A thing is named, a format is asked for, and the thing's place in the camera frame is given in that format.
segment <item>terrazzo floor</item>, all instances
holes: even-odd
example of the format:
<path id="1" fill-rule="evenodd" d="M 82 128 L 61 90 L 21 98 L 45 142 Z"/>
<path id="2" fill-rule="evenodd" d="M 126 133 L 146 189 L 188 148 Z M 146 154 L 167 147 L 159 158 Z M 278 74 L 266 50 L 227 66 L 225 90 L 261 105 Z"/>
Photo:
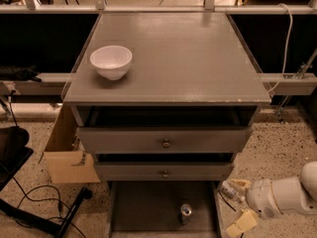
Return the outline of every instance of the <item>terrazzo floor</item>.
<path id="1" fill-rule="evenodd" d="M 17 114 L 18 123 L 31 135 L 29 147 L 34 154 L 17 172 L 16 179 L 25 191 L 38 185 L 50 184 L 51 178 L 42 152 L 53 128 L 53 116 L 45 118 L 23 118 Z M 316 124 L 309 119 L 300 106 L 286 108 L 283 114 L 285 124 L 280 124 L 271 107 L 263 109 L 254 123 L 254 133 L 245 150 L 235 160 L 231 178 L 249 179 L 283 179 L 299 176 L 301 167 L 317 161 Z M 1 127 L 11 126 L 11 121 Z M 85 186 L 92 190 L 93 198 L 84 200 L 76 213 L 73 223 L 87 238 L 104 237 L 106 218 L 109 208 L 109 189 L 104 183 L 54 184 L 60 191 L 61 199 L 71 204 L 80 189 Z M 32 194 L 32 198 L 56 197 L 55 191 L 44 187 Z M 0 197 L 17 206 L 23 195 L 15 182 L 11 180 L 0 192 Z M 227 227 L 237 217 L 219 197 L 224 226 Z M 244 203 L 230 201 L 237 210 L 248 208 Z M 22 209 L 38 214 L 43 218 L 58 216 L 55 201 L 30 202 L 24 200 Z M 15 220 L 0 213 L 0 237 L 51 237 L 36 230 L 19 226 Z M 279 238 L 300 237 L 315 238 L 317 218 L 295 214 L 284 215 L 280 219 L 260 220 L 259 225 L 245 233 L 245 238 Z M 74 227 L 69 227 L 65 237 L 82 237 Z"/>

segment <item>white bowl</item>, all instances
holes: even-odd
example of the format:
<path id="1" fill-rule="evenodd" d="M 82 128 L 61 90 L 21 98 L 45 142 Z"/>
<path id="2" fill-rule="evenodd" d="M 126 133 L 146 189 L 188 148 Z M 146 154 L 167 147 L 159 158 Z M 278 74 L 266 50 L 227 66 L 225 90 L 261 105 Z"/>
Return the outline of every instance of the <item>white bowl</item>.
<path id="1" fill-rule="evenodd" d="M 94 51 L 90 56 L 90 62 L 96 71 L 110 80 L 117 80 L 126 74 L 131 60 L 131 51 L 121 46 L 106 46 Z"/>

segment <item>white cable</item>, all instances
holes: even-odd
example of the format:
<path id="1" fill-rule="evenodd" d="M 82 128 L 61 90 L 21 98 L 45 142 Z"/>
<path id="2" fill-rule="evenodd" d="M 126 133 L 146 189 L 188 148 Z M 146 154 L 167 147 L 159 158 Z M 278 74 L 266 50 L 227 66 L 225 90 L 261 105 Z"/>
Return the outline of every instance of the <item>white cable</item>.
<path id="1" fill-rule="evenodd" d="M 281 78 L 284 78 L 284 73 L 285 73 L 285 68 L 286 68 L 286 61 L 287 61 L 287 51 L 288 51 L 288 42 L 289 42 L 289 36 L 290 36 L 290 31 L 292 29 L 293 26 L 293 16 L 291 15 L 291 12 L 288 8 L 287 5 L 285 4 L 278 4 L 280 7 L 284 8 L 285 10 L 287 10 L 288 14 L 289 14 L 289 27 L 288 27 L 288 33 L 287 33 L 287 38 L 286 38 L 286 42 L 285 42 L 285 50 L 284 50 L 284 62 L 283 62 L 283 68 L 281 71 Z M 273 91 L 274 89 L 277 88 L 277 86 L 280 84 L 281 80 L 279 80 L 275 86 L 273 86 L 272 88 L 270 88 L 267 92 Z"/>

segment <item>cardboard box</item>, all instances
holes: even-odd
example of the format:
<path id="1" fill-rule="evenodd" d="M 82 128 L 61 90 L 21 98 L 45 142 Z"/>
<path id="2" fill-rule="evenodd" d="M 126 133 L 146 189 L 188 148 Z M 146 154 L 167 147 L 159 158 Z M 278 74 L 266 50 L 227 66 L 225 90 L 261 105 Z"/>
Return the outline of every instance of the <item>cardboard box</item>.
<path id="1" fill-rule="evenodd" d="M 44 151 L 53 183 L 100 182 L 91 155 L 73 151 L 76 128 L 70 107 L 62 106 Z"/>

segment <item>drawer handle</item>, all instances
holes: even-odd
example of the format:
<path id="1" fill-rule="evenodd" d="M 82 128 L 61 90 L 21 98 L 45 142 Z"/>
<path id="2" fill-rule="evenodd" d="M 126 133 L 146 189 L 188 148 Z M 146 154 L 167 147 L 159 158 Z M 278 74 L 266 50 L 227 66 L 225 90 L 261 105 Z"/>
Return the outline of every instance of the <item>drawer handle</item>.
<path id="1" fill-rule="evenodd" d="M 162 146 L 163 146 L 164 148 L 169 148 L 169 147 L 170 147 L 170 141 L 169 141 L 169 139 L 164 139 L 164 140 L 162 141 Z"/>
<path id="2" fill-rule="evenodd" d="M 161 177 L 162 177 L 163 179 L 168 179 L 168 172 L 167 172 L 167 171 L 162 171 L 162 172 L 161 172 Z"/>

